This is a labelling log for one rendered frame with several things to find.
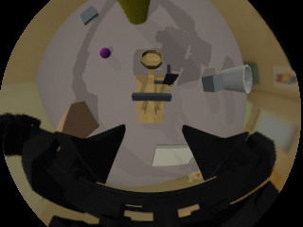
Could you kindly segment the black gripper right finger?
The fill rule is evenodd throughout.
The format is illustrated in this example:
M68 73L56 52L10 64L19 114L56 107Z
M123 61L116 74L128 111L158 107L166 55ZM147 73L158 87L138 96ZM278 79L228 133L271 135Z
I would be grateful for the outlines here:
M194 155L193 158L196 159L202 177L207 181L209 178L216 177L215 171L223 165L235 144L238 145L241 141L246 141L250 132L240 132L238 135L221 139L221 137L213 136L213 133L183 125L182 134L187 140L189 150Z

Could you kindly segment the purple ball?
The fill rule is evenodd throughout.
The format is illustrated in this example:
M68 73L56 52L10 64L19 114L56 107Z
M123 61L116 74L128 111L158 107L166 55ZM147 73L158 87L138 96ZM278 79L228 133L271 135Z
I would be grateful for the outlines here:
M110 57L110 53L111 50L110 49L107 49L107 48L102 48L101 49L101 52L99 52L99 55L102 57L102 58L109 58Z

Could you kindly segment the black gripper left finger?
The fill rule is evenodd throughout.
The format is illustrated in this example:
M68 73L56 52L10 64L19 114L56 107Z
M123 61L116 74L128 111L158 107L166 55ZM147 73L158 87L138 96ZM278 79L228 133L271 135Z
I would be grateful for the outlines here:
M118 147L125 137L125 130L125 125L121 124L106 132L86 137L86 139L65 135L59 131L53 133L61 148L80 156L80 161L88 167L94 177L98 178L98 183L105 184L106 179L109 178Z

